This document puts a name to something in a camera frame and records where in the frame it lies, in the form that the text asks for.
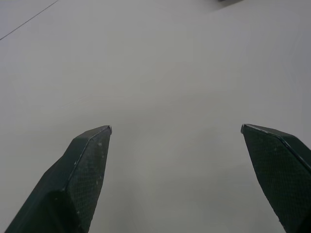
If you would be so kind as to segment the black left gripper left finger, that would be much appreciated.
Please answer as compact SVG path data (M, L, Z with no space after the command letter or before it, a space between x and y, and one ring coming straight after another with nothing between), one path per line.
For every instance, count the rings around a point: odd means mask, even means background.
M75 137L40 178L6 232L87 233L104 182L110 126Z

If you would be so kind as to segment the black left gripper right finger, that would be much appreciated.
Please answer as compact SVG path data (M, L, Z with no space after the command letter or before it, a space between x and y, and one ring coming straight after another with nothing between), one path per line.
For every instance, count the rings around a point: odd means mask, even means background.
M287 233L311 231L311 150L294 135L243 124L257 180Z

